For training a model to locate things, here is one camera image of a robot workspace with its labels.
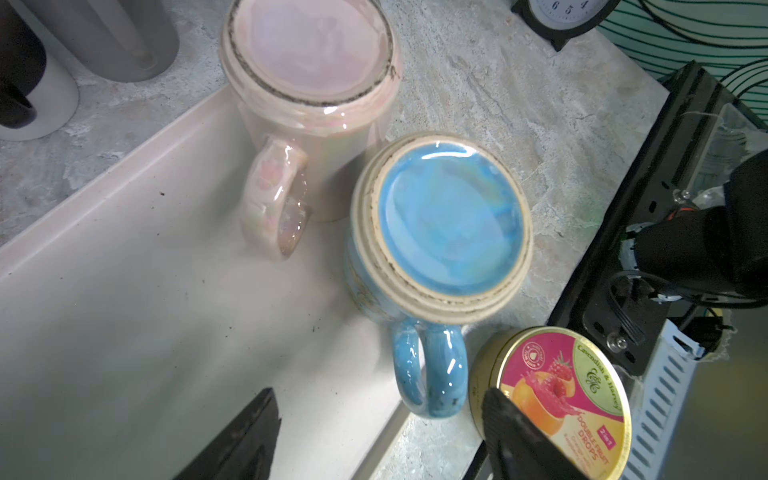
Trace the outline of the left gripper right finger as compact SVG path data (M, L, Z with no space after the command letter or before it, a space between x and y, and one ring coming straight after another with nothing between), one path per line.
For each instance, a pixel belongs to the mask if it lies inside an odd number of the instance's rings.
M587 479L497 388L484 394L482 425L494 479Z

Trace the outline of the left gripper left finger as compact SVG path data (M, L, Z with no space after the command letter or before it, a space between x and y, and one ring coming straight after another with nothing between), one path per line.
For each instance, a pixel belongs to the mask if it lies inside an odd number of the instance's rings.
M175 480L267 480L281 427L275 392L263 389Z

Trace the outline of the blue mug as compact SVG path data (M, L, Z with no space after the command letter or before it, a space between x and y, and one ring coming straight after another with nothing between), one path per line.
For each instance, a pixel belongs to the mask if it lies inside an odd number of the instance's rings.
M395 382L412 413L442 419L463 408L462 330L515 296L532 250L518 181L475 142L416 133L364 168L352 196L344 275L360 312L390 332Z

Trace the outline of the black mug white base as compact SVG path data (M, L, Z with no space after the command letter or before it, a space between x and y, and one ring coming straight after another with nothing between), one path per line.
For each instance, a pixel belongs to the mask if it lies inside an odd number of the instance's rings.
M64 66L7 1L1 3L1 138L28 141L64 126L79 104Z

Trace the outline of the grey mug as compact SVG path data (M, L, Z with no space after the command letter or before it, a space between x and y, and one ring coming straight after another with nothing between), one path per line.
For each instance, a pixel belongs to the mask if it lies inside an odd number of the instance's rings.
M156 77L174 62L177 31L160 1L27 0L25 7L88 70L116 82Z

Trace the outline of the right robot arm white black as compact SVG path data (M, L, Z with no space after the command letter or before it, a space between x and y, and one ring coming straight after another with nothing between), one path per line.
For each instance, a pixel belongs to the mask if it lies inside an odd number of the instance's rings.
M627 239L626 268L676 286L767 298L767 152L723 185L724 203L684 211Z

